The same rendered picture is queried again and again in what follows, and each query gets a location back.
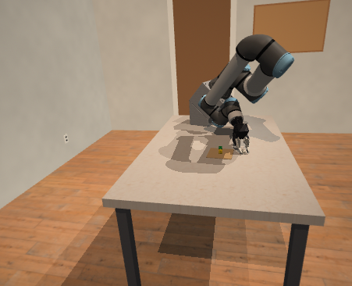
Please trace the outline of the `orange flat mat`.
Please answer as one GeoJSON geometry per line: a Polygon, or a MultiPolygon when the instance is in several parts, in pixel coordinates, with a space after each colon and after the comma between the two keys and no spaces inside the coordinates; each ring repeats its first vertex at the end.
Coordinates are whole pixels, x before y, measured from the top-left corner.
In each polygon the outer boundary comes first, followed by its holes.
{"type": "Polygon", "coordinates": [[[210,148],[206,158],[214,159],[232,159],[234,149],[222,149],[222,154],[219,154],[218,148],[210,148]]]}

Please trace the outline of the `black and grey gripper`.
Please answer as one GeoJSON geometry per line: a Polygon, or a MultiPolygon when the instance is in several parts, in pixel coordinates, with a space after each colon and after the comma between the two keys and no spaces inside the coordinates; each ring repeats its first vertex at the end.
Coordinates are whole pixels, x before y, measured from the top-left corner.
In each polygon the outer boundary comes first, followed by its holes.
{"type": "Polygon", "coordinates": [[[247,152],[250,151],[250,143],[249,136],[247,135],[249,132],[248,126],[246,123],[243,123],[242,116],[236,116],[231,120],[233,128],[233,143],[238,148],[238,150],[242,154],[242,149],[240,148],[240,139],[243,139],[244,144],[246,145],[247,152]],[[238,123],[237,123],[238,121],[238,123]],[[235,125],[236,124],[236,125],[235,125]],[[249,145],[248,145],[249,144],[249,145]]]}

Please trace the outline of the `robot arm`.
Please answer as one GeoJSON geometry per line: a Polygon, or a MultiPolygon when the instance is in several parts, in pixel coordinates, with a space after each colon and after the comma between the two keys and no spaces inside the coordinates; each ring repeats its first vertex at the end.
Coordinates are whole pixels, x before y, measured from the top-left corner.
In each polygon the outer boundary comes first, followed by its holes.
{"type": "Polygon", "coordinates": [[[254,104],[268,92],[266,85],[274,78],[280,78],[293,61],[294,57],[270,36],[248,36],[239,42],[235,55],[222,72],[209,82],[211,90],[201,98],[198,105],[219,128],[228,122],[231,124],[236,116],[242,116],[244,120],[238,100],[229,98],[232,90],[237,89],[254,104]],[[260,64],[251,73],[248,63],[255,60],[260,64]],[[222,109],[216,105],[221,98],[226,99],[222,109]]]}

